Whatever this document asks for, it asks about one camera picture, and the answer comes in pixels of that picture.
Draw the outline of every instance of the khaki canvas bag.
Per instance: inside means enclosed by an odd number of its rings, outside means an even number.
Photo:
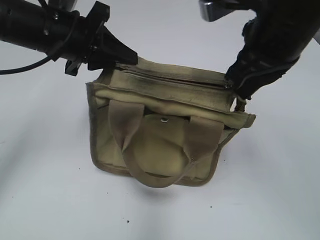
[[[256,117],[244,104],[231,111],[224,74],[142,58],[106,68],[87,95],[95,166],[154,188],[207,183],[223,146]]]

